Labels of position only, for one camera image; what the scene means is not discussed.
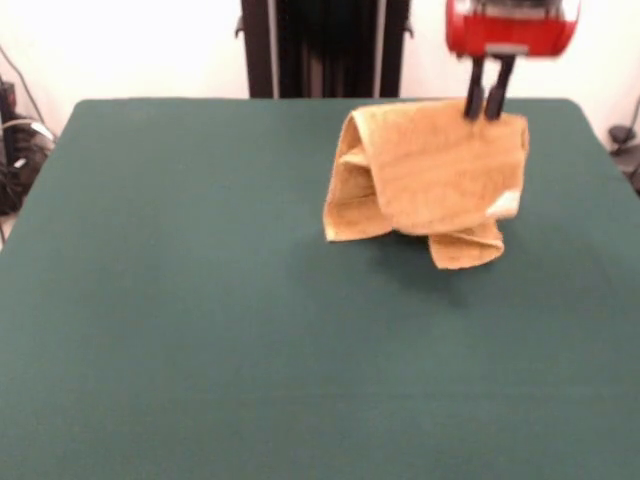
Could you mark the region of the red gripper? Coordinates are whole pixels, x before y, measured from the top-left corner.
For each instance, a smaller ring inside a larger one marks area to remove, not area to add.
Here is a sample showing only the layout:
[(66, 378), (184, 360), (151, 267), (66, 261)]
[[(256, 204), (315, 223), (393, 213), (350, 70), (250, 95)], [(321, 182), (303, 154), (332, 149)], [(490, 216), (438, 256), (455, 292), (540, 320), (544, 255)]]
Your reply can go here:
[(447, 47), (458, 57), (473, 57), (464, 118), (477, 120), (483, 108), (484, 56), (500, 61), (484, 110), (487, 120), (498, 120), (515, 56), (562, 55), (574, 36), (579, 16), (578, 1), (448, 1)]

